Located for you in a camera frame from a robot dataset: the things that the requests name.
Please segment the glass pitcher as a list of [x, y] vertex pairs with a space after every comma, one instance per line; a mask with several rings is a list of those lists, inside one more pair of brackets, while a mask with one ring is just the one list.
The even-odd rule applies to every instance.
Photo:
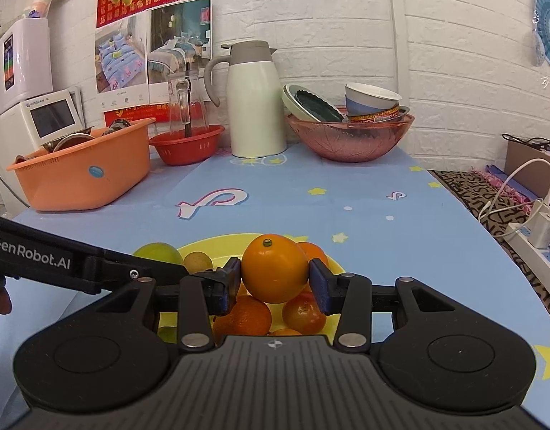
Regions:
[[203, 134], [209, 129], [205, 102], [200, 92], [198, 70], [189, 62], [184, 70], [168, 77], [168, 120], [172, 133], [184, 137]]

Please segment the white water purifier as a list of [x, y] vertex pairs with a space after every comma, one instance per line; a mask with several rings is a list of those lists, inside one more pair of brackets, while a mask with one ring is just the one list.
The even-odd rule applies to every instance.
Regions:
[[0, 38], [0, 115], [53, 91], [47, 19], [20, 19]]

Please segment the small yellow-orange tangerine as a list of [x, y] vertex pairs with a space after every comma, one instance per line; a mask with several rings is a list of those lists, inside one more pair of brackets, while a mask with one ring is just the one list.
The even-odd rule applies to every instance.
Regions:
[[243, 284], [253, 297], [264, 303], [281, 304], [304, 289], [309, 262], [294, 241], [276, 234], [263, 234], [245, 249], [241, 270]]

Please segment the white blue bowl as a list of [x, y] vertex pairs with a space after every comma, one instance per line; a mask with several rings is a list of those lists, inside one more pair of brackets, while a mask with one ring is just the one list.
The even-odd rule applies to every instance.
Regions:
[[348, 82], [345, 85], [345, 103], [349, 115], [370, 115], [391, 110], [402, 101], [402, 96], [389, 89], [366, 83]]

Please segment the back orange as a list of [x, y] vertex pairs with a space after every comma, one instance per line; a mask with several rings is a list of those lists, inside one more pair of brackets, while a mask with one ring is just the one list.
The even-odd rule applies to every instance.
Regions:
[[320, 259], [324, 265], [329, 267], [327, 255], [320, 247], [310, 242], [299, 242], [297, 245], [305, 253], [308, 260]]

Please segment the red plastic colander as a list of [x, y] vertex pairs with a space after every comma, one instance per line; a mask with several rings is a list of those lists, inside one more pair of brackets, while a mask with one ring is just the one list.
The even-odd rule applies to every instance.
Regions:
[[168, 166], [184, 166], [199, 163], [213, 156], [219, 147], [222, 125], [196, 127], [187, 137], [184, 130], [158, 134], [150, 138], [160, 159]]

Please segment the brown longan fruit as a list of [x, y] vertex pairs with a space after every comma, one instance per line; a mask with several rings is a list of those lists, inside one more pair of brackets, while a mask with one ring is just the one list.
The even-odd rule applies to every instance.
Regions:
[[184, 266], [189, 274], [212, 270], [212, 259], [205, 252], [191, 252], [184, 258]]

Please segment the small front tangerine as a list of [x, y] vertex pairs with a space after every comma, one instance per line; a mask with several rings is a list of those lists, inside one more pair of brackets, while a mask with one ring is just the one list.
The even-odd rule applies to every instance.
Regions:
[[316, 335], [323, 331], [327, 317], [321, 313], [310, 291], [301, 292], [283, 306], [283, 322], [303, 335]]

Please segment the right side orange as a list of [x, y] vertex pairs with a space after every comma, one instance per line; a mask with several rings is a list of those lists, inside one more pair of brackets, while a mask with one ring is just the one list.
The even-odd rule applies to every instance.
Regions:
[[226, 336], [265, 336], [272, 323], [270, 309], [262, 301], [245, 295], [237, 298], [228, 315], [217, 316], [213, 323], [213, 334], [217, 345]]

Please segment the orange plastic basket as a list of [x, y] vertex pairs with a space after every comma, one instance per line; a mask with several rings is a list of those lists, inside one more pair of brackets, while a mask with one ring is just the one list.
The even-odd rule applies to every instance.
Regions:
[[151, 168], [148, 127], [154, 119], [133, 121], [115, 132], [94, 128], [93, 138], [59, 152], [38, 149], [8, 167], [38, 212], [85, 211], [118, 199]]

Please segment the white countertop appliance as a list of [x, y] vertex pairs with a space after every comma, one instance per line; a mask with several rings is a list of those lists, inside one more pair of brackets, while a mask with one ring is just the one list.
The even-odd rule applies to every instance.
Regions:
[[0, 115], [0, 195], [4, 215], [16, 216], [28, 208], [15, 172], [8, 169], [17, 156], [27, 156], [84, 126], [81, 91], [77, 87], [21, 101]]

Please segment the bedding poster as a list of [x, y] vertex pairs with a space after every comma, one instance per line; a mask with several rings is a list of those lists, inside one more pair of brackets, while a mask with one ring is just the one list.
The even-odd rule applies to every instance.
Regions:
[[168, 78], [202, 77], [212, 58], [212, 0], [186, 0], [125, 16], [95, 31], [100, 110], [168, 102]]

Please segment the cardboard box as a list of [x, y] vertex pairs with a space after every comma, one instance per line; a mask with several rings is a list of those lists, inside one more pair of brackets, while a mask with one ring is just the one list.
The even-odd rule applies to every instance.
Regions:
[[[543, 152], [529, 145], [509, 142], [506, 148], [504, 172], [510, 175], [519, 166], [535, 158], [541, 158], [550, 163], [550, 152]], [[550, 168], [541, 162], [532, 163], [519, 171], [514, 179], [533, 192], [534, 195], [544, 197], [550, 187]]]

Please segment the white charger plug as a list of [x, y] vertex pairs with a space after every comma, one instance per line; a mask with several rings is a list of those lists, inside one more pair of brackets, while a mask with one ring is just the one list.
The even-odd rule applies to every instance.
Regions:
[[527, 221], [529, 242], [535, 249], [547, 249], [550, 244], [550, 205], [537, 199]]

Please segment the large centre orange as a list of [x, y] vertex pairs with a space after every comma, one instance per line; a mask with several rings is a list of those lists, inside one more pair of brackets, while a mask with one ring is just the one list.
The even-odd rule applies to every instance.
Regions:
[[294, 330], [292, 328], [280, 328], [274, 331], [271, 331], [268, 333], [269, 336], [272, 337], [289, 337], [289, 336], [301, 336], [301, 332], [298, 332], [297, 330]]

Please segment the yellow plastic plate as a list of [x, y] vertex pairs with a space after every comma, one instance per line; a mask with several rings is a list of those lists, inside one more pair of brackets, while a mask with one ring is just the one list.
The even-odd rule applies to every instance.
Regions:
[[[214, 268], [221, 268], [231, 257], [241, 258], [244, 250], [260, 233], [232, 233], [219, 235], [203, 240], [199, 240], [178, 249], [182, 256], [187, 256], [191, 252], [205, 252], [211, 259]], [[307, 237], [289, 236], [294, 242], [306, 241]], [[343, 267], [327, 254], [329, 269], [338, 276], [344, 272]], [[282, 310], [283, 304], [267, 304], [272, 314], [272, 325], [270, 331], [285, 328], [287, 325], [283, 322]], [[162, 312], [159, 318], [158, 328], [161, 326], [176, 326], [178, 315], [176, 312]], [[332, 343], [334, 334], [338, 325], [339, 315], [327, 316], [327, 323], [321, 334], [327, 336], [328, 341]]]

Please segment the white green plate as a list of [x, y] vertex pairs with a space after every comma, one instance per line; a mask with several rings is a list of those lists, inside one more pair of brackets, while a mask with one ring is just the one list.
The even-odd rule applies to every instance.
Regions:
[[297, 119], [324, 123], [344, 122], [344, 115], [337, 108], [306, 87], [286, 83], [282, 86], [282, 100], [286, 109]]

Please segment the pink glass bowl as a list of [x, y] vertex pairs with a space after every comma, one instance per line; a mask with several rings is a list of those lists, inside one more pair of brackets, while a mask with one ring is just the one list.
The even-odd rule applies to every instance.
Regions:
[[384, 122], [325, 123], [287, 117], [294, 134], [318, 156], [337, 162], [360, 163], [380, 158], [403, 138], [413, 115]]

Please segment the blue patterned tablecloth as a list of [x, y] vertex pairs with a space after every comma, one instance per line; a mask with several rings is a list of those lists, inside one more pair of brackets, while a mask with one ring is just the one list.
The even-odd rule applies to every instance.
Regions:
[[412, 277], [550, 349], [550, 315], [519, 267], [445, 187], [400, 149], [359, 164], [304, 145], [256, 160], [221, 153], [159, 160], [113, 204], [90, 212], [27, 210], [17, 221], [117, 252], [182, 247], [234, 233], [275, 233], [320, 247], [378, 285]]

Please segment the white thermos jug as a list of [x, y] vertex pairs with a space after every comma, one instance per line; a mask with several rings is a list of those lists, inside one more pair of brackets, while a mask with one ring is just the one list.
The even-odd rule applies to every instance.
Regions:
[[272, 55], [276, 49], [263, 40], [222, 45], [229, 51], [204, 69], [204, 86], [212, 103], [221, 99], [212, 84], [213, 68], [229, 65], [226, 104], [231, 153], [239, 158], [276, 156], [287, 149], [282, 85]]

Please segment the left green apple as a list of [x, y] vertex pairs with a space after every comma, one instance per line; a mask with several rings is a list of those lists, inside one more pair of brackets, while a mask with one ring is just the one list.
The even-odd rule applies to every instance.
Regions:
[[157, 335], [167, 344], [175, 344], [177, 342], [177, 327], [176, 326], [161, 326], [157, 331]]

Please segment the white power strip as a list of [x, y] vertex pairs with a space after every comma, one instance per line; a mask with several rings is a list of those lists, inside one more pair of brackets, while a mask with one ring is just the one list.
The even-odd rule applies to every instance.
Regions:
[[550, 251], [548, 249], [536, 249], [529, 242], [530, 232], [522, 223], [510, 223], [507, 232], [509, 232], [509, 235], [506, 236], [506, 242], [533, 271], [550, 294]]

